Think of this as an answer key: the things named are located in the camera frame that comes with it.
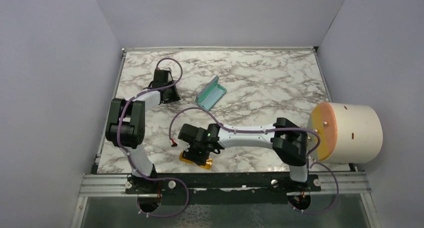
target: marble tabletop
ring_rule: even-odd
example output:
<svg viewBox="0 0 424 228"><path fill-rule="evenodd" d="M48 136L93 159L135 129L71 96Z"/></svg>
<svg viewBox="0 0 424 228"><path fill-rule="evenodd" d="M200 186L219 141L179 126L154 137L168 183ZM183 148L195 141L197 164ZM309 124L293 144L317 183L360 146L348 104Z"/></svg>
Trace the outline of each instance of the marble tabletop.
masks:
<svg viewBox="0 0 424 228"><path fill-rule="evenodd" d="M171 147L168 128L180 110L196 106L196 95L219 76L219 84L227 93L210 110L228 125L261 126L285 117L300 127L306 127L310 112L328 96L312 50L252 50L252 51L133 51L127 52L116 92L117 98L128 99L153 79L156 63L165 57L179 61L183 77L177 84L180 101L161 104L146 112L144 147L161 173L204 172L272 172L289 171L276 153L267 148L233 147L210 154L210 170L179 160L187 147L177 140L183 124L207 128L213 120L200 110L181 114L173 124L173 137L178 147ZM161 68L170 67L176 80L179 68L172 61L163 61ZM347 164L329 164L334 171L349 171ZM313 171L325 171L317 165ZM130 173L130 165L122 152L104 140L98 173Z"/></svg>

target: teal tray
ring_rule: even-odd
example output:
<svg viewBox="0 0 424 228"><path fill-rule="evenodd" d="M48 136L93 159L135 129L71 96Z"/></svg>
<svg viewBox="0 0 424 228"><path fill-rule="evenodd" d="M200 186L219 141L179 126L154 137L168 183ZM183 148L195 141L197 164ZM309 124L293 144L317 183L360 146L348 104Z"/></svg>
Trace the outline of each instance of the teal tray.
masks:
<svg viewBox="0 0 424 228"><path fill-rule="evenodd" d="M209 111L223 95L227 89L218 84L220 78L215 76L200 92L196 95L196 103L201 108Z"/></svg>

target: gray wall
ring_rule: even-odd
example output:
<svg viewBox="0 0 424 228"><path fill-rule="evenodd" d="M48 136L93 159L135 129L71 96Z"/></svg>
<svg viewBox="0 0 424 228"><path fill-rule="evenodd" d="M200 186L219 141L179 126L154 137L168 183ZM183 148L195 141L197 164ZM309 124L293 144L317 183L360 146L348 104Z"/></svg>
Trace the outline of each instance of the gray wall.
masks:
<svg viewBox="0 0 424 228"><path fill-rule="evenodd" d="M424 224L424 0L346 0L318 50L336 102L377 112L383 147L364 165L384 227Z"/></svg>
<svg viewBox="0 0 424 228"><path fill-rule="evenodd" d="M1 227L68 227L120 46L96 0L0 0Z"/></svg>
<svg viewBox="0 0 424 228"><path fill-rule="evenodd" d="M123 47L319 46L343 0L97 0Z"/></svg>

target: purple cable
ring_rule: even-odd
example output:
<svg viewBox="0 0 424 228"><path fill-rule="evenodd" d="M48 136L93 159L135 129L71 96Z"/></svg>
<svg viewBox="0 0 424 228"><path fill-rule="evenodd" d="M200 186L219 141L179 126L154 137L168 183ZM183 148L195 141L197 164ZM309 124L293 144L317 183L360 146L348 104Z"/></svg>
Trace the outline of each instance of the purple cable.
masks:
<svg viewBox="0 0 424 228"><path fill-rule="evenodd" d="M118 130L117 130L117 135L116 135L116 140L117 140L117 143L118 143L118 146L123 150L123 151L125 151L125 153L127 154L127 157L128 157L128 162L129 162L129 165L131 166L131 168L133 169L133 170L135 170L141 177L143 177L144 179L146 179L146 180L148 180L148 181L177 181L177 182L179 182L179 183L181 183L183 186L184 186L184 188L185 188L185 192L187 193L187 199L185 200L185 204L184 204L184 207L180 210L180 211L178 211L178 212L175 212L175 213L172 213L172 214L167 214L167 215L162 215L162 214L151 214L150 216L152 216L152 217L163 217L163 218L166 218L166 217L174 217L174 216L176 216L176 215L178 215L178 214L180 214L181 212L183 212L186 208L187 208L187 205L189 204L189 199L190 199L190 193L189 193L189 188L187 187L187 185L184 183L184 181L182 181L182 180L180 180L180 179L178 179L178 178L173 178L173 177L164 177L164 178L150 178L150 177L147 177L146 175L144 175L143 173L141 173L138 169L137 169L137 167L135 166L135 164L133 163L133 160L131 160L131 157L130 157L130 153L129 153L129 150L127 149L127 148L125 148L125 146L123 146L122 145L122 143L121 143L121 127L122 127L122 122L123 122L123 120L124 120L124 117L125 117L125 113L126 113L126 111L127 111L127 109L128 109L128 106L130 105L130 103L134 100L134 99L136 99L137 97L139 97L139 96L141 96L141 95L143 95L143 94L145 94L145 93L148 93L148 92L154 92L154 91L160 91L160 90L164 90L164 89L167 89L167 88L170 88L170 87L173 87L173 86L175 86L178 82L180 82L180 80L181 80L181 78L183 77L183 67L181 66L181 64L177 61L177 60L175 60L175 59L173 59L173 58L163 58L163 59L161 59L161 60L159 60L159 62L157 62L157 64L156 64L156 69L159 69L159 64L162 62L162 61L165 61L165 60L171 60L171 61L174 61L175 63L177 63L177 65L179 66L179 69L181 70L181 74L179 75L179 78L174 82L174 83L172 83L172 84L170 84L170 85L166 85L166 86L164 86L164 87L160 87L160 88L155 88L155 89L146 89L146 90L143 90L142 92L140 92L140 93L138 93L136 96L133 96L133 97L131 97L126 103L125 103L125 106L123 107L123 110L122 110L122 114L120 115L120 118L119 118L119 124L118 124ZM149 216L149 213L146 213L146 212L144 212L144 211L142 211L141 209L140 209L140 212L141 213L143 213L143 214L145 214L145 215L147 215L147 216Z"/></svg>
<svg viewBox="0 0 424 228"><path fill-rule="evenodd" d="M321 165L322 167L324 167L325 169L327 169L330 174L332 175L332 177L334 178L334 182L335 182L335 187L336 187L336 193L335 193L335 198L332 201L332 203L325 209L320 210L320 211L304 211L304 210L300 210L296 207L293 206L292 203L289 202L289 204L291 205L291 207L293 207L293 210L300 212L302 214L307 214L307 215L320 215L323 214L325 212L328 212L330 209L332 209L334 207L334 205L336 204L337 199L339 198L339 183L337 182L337 178L336 175L334 174L334 172L332 172L332 170L330 168L328 168L325 164L321 163L321 162L314 162L310 165L309 168L312 168L315 164Z"/></svg>
<svg viewBox="0 0 424 228"><path fill-rule="evenodd" d="M225 131L228 131L228 132L234 132L235 130L234 129L230 129L230 128L227 128L227 127L225 127L221 122L219 122L218 121L218 119L212 114L212 113L210 113L209 111L207 111L207 110L205 110L205 109L203 109L203 108L201 108L201 107L189 107L189 108L185 108L185 109L183 109L183 110L181 110L181 111L179 111L173 118L172 118L172 120L171 120L171 123L170 123L170 125L169 125L169 133L168 133L168 135L169 135L169 139L170 140L172 140L172 136L171 136L171 133L172 133L172 125L173 125L173 123L174 123L174 121L175 121L175 119L181 114L181 113L183 113L183 112L185 112L185 111L188 111L188 110L201 110L201 111L203 111L203 112L206 112L206 114L208 114L214 121L215 121L215 123L221 128L221 129L224 129ZM311 154L313 151L315 151L317 148L318 148L318 146L321 144L321 138L320 138L320 136L316 133L316 132L314 132L314 131L312 131L312 130L310 130L310 129L305 129L305 128L274 128L274 129L267 129L267 130L265 130L265 132L287 132L287 131L296 131L296 132L308 132L308 133L311 133L312 135L314 135L315 137L316 137L316 139L317 139L317 142L316 142L316 145L312 148L312 149L310 149L310 151L308 151L307 153L306 153L306 157L308 157L309 156L309 154ZM238 132L238 133L248 133L248 134L261 134L261 133L264 133L264 131L263 130L237 130L236 132Z"/></svg>

